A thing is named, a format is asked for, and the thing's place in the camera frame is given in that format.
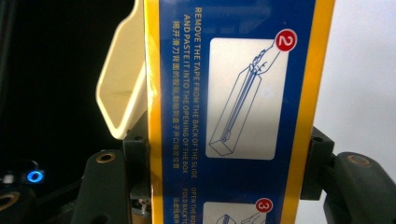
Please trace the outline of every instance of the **yellow border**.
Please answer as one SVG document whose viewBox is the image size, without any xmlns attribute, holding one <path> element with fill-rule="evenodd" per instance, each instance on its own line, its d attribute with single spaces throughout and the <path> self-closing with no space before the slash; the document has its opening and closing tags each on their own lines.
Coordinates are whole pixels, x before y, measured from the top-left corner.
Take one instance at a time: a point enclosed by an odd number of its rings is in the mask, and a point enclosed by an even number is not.
<svg viewBox="0 0 396 224">
<path fill-rule="evenodd" d="M 153 223 L 163 223 L 163 155 L 160 84 L 160 5 L 145 0 L 146 71 L 148 76 L 148 139 L 150 144 Z"/>
<path fill-rule="evenodd" d="M 333 6 L 333 0 L 318 0 L 315 5 L 281 223 L 295 222 L 309 137 L 312 133 L 317 106 L 320 77 L 332 23 Z"/>
</svg>

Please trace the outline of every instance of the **blue label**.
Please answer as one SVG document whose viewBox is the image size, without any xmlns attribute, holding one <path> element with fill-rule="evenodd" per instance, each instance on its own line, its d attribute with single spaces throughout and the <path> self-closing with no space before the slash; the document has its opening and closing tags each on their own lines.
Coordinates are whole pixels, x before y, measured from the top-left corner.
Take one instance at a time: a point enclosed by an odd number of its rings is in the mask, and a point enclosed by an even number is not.
<svg viewBox="0 0 396 224">
<path fill-rule="evenodd" d="M 164 223 L 278 223 L 315 1 L 161 1 Z"/>
</svg>

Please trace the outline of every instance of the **cream plastic part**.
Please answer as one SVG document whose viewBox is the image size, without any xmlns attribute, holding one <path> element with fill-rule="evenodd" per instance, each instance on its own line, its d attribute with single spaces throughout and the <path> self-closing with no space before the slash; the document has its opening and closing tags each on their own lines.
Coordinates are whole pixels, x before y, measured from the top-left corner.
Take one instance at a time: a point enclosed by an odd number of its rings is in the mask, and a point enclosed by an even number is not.
<svg viewBox="0 0 396 224">
<path fill-rule="evenodd" d="M 96 102 L 113 137 L 125 138 L 147 110 L 143 0 L 114 34 L 96 88 Z"/>
</svg>

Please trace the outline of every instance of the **dark background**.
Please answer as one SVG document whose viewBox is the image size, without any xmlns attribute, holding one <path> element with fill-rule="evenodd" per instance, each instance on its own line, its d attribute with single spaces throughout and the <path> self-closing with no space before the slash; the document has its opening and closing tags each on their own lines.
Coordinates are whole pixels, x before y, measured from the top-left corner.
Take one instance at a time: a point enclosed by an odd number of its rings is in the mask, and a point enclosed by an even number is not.
<svg viewBox="0 0 396 224">
<path fill-rule="evenodd" d="M 118 148 L 95 101 L 117 25 L 132 0 L 19 1 L 0 111 L 0 164 L 31 159 L 46 171 L 37 196 L 82 178 L 86 160 Z"/>
</svg>

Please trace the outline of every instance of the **number 3 circle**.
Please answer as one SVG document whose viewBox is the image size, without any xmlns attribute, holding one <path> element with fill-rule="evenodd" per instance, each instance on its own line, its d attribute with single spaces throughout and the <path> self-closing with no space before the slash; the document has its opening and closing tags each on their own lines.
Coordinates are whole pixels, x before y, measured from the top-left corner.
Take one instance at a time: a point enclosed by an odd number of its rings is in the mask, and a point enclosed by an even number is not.
<svg viewBox="0 0 396 224">
<path fill-rule="evenodd" d="M 297 34 L 291 29 L 284 29 L 277 33 L 276 46 L 282 51 L 291 51 L 297 45 Z"/>
<path fill-rule="evenodd" d="M 269 213 L 273 207 L 273 202 L 267 198 L 261 198 L 256 202 L 256 209 L 261 213 Z"/>
</svg>

